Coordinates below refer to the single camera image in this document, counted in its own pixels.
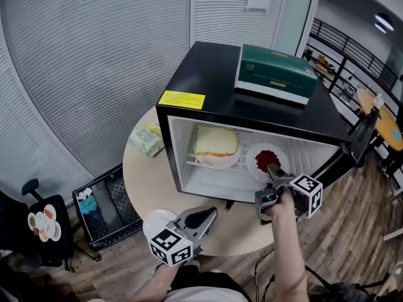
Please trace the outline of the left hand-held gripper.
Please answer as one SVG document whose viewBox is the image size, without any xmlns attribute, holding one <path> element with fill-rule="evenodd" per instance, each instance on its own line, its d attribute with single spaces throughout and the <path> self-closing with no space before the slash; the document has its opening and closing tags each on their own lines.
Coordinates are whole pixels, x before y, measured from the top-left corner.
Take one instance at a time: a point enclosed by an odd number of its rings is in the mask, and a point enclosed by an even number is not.
<svg viewBox="0 0 403 302">
<path fill-rule="evenodd" d="M 171 211 L 149 213 L 149 248 L 169 267 L 179 266 L 202 252 L 201 241 L 217 219 L 217 208 L 202 206 L 179 215 Z"/>
</svg>

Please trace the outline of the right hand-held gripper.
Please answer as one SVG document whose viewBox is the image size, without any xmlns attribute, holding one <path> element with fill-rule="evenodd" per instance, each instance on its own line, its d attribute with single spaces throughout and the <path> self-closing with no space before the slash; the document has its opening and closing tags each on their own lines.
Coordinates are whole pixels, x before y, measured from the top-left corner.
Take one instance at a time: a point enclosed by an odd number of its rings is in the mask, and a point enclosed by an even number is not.
<svg viewBox="0 0 403 302">
<path fill-rule="evenodd" d="M 267 165 L 267 171 L 272 182 L 269 182 L 264 189 L 255 192 L 255 207 L 259 223 L 261 225 L 271 223 L 271 220 L 265 220 L 263 215 L 268 208 L 280 203 L 285 187 L 292 192 L 297 216 L 304 215 L 308 219 L 312 218 L 322 204 L 322 183 L 306 174 L 298 177 L 290 176 L 274 163 Z"/>
</svg>

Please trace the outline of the person's right hand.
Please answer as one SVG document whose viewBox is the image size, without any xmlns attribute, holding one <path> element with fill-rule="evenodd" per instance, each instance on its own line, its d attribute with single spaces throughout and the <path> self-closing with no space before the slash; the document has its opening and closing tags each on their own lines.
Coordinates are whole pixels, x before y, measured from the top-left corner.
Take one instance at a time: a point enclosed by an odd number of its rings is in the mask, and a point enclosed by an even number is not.
<svg viewBox="0 0 403 302">
<path fill-rule="evenodd" d="M 264 213 L 270 216 L 272 220 L 284 216 L 295 218 L 295 203 L 291 189 L 284 187 L 279 202 L 266 208 Z"/>
</svg>

